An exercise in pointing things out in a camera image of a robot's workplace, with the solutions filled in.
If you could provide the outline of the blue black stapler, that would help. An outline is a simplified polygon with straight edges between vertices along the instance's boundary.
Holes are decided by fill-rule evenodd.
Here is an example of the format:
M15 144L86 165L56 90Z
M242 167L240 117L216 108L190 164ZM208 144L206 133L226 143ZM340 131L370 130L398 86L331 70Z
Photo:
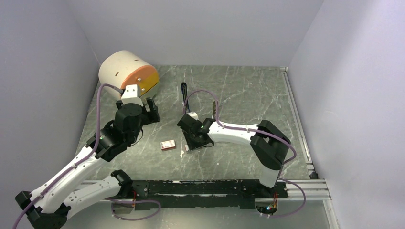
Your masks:
M190 112L189 104L186 103L186 99L188 97L186 82L181 83L181 93L182 93L182 97L183 97L183 105L185 106L186 112L189 113Z

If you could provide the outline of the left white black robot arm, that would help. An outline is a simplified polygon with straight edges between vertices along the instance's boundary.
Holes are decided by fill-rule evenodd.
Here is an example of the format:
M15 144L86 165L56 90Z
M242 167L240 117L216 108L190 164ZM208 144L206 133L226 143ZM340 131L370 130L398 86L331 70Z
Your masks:
M160 121L152 98L143 104L117 102L115 118L97 129L79 154L53 178L39 188L21 191L15 200L35 229L60 229L79 211L112 197L127 198L132 179L115 170L102 181L80 190L77 187L89 174L112 161L135 144L143 126Z

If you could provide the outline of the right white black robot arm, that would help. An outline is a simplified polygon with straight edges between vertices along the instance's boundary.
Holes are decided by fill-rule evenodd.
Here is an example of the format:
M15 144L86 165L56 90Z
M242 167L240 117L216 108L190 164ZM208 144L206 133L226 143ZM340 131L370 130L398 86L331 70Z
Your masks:
M183 115L177 126L182 130L190 150L226 142L250 146L262 165L258 192L268 198L276 191L276 182L283 167L291 141L270 121L255 125L223 123L212 118L203 122Z

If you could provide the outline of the red staples box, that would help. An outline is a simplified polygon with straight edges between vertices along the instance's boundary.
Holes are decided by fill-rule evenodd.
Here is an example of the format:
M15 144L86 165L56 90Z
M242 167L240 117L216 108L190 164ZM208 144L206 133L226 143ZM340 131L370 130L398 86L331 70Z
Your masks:
M176 148L175 140L167 140L160 143L161 151L172 150Z

